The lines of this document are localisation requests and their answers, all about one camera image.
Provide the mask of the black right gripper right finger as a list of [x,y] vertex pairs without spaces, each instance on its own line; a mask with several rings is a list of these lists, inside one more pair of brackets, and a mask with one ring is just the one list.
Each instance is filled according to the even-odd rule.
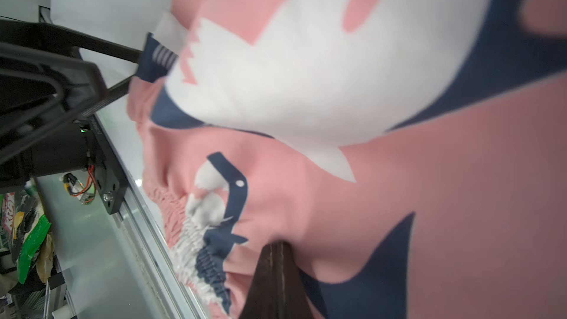
[[293,252],[278,243],[278,318],[313,318]]

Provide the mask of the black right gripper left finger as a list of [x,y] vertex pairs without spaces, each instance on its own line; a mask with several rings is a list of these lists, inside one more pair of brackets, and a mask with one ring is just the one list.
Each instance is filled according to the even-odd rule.
[[263,247],[240,319],[278,318],[277,255],[279,243]]

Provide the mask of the pink shark print shorts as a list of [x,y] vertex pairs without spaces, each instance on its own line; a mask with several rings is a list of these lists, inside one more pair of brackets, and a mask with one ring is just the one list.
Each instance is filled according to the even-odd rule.
[[174,273],[240,318],[566,316],[566,0],[172,0],[128,95]]

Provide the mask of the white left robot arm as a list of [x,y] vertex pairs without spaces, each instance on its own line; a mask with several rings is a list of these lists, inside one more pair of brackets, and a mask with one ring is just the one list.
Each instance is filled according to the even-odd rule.
[[89,50],[137,63],[141,51],[48,23],[1,21],[1,192],[87,167],[89,119],[128,92],[107,88]]

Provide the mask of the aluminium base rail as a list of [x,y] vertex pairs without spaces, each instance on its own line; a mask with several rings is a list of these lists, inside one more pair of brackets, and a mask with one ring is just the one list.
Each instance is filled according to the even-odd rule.
[[116,123],[97,113],[94,119],[101,128],[103,140],[109,143],[112,156],[118,159],[119,170],[127,179],[125,196],[119,210],[121,224],[137,248],[152,289],[168,313],[167,318],[208,318],[209,313],[198,296],[182,285],[173,269],[165,241],[159,208],[143,190],[141,140],[133,122]]

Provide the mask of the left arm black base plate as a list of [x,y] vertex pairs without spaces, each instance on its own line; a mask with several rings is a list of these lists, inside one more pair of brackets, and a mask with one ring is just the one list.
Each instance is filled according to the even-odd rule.
[[92,143],[89,147],[94,165],[95,186],[109,215],[119,212],[129,182],[124,170],[95,115],[88,118]]

